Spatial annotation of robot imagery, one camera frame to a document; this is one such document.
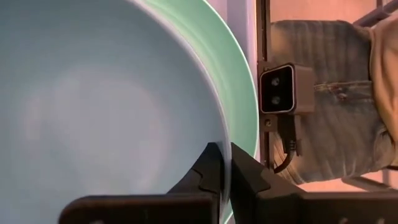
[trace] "shirt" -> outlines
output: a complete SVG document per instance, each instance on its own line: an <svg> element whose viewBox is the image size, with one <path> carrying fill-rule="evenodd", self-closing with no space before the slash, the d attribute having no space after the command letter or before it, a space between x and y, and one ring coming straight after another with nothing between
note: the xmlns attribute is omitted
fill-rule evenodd
<svg viewBox="0 0 398 224"><path fill-rule="evenodd" d="M370 76L381 119L394 142L398 141L398 16L369 29L372 49Z"/></svg>

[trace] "light blue plate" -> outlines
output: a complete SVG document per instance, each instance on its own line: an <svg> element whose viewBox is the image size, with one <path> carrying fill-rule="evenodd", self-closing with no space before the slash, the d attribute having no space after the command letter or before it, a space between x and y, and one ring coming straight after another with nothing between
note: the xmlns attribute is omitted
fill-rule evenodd
<svg viewBox="0 0 398 224"><path fill-rule="evenodd" d="M132 3L3 1L0 34L1 224L54 224L84 195L166 193L208 142L229 161L203 66Z"/></svg>

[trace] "black cable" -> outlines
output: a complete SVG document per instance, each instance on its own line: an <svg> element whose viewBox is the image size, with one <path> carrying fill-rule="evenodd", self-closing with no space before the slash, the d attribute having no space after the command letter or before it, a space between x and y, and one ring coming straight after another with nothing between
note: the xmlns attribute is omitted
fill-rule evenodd
<svg viewBox="0 0 398 224"><path fill-rule="evenodd" d="M282 170L286 169L287 166L292 162L292 159L294 157L294 151L289 151L289 153L286 155L285 160L274 169L274 173L277 174L279 172L282 172Z"/></svg>

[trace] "camera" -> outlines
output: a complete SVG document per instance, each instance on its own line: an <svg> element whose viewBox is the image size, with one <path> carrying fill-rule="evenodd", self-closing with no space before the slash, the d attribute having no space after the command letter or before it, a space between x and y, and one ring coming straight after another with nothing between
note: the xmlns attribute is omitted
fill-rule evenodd
<svg viewBox="0 0 398 224"><path fill-rule="evenodd" d="M311 68L287 63L259 77L259 109L263 114L314 111L315 76Z"/></svg>

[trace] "person's leg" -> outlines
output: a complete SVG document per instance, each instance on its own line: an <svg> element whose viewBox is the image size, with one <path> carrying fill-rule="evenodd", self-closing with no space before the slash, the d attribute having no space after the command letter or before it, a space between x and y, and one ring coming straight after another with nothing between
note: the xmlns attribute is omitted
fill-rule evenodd
<svg viewBox="0 0 398 224"><path fill-rule="evenodd" d="M343 21L280 21L271 26L275 63L312 67L315 112L303 117L303 156L281 176L296 183L356 176L391 163L394 150L369 80L371 43ZM275 162L285 155L279 136Z"/></svg>

